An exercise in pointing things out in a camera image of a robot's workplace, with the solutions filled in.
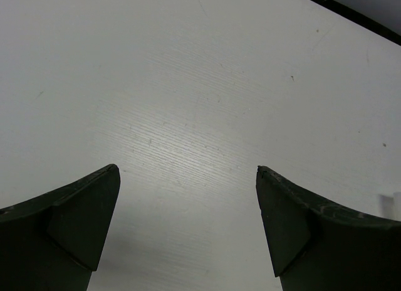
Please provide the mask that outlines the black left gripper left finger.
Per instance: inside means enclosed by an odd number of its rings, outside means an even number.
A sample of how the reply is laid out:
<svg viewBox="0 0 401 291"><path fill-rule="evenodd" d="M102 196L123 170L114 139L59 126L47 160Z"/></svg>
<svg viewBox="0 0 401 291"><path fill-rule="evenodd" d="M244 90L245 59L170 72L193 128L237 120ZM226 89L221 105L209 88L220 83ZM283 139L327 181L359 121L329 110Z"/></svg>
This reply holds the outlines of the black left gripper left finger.
<svg viewBox="0 0 401 291"><path fill-rule="evenodd" d="M1 209L1 290L86 290L119 189L119 168L109 164Z"/></svg>

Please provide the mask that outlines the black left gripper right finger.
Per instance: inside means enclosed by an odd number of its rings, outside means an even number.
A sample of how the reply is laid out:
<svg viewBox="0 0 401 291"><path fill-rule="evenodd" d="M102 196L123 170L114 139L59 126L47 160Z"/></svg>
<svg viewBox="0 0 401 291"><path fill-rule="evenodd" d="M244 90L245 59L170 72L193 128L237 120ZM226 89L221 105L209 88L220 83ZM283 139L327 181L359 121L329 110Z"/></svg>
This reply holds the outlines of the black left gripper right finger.
<svg viewBox="0 0 401 291"><path fill-rule="evenodd" d="M266 166L256 192L283 290L399 290L400 222L315 194Z"/></svg>

